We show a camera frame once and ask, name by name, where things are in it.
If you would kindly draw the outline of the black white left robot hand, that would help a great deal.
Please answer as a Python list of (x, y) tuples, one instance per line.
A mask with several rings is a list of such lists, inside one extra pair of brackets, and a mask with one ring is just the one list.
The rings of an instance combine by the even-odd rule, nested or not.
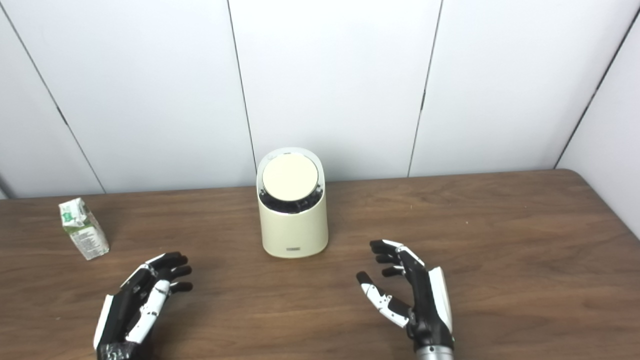
[(180, 251), (162, 253), (140, 264), (116, 294), (105, 296), (93, 338), (98, 360), (152, 360), (153, 329), (167, 300), (190, 292), (178, 281), (193, 269)]

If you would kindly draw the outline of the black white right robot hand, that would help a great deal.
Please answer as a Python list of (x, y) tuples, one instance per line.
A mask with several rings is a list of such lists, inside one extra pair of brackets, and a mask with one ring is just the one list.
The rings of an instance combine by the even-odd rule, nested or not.
[(393, 240), (372, 240), (369, 246), (378, 264), (390, 265), (382, 270), (382, 276), (402, 276), (407, 280), (413, 304), (386, 292), (365, 271), (360, 271), (356, 279), (366, 298), (382, 316), (406, 331), (418, 360), (452, 360), (453, 315), (442, 268), (428, 268), (409, 247)]

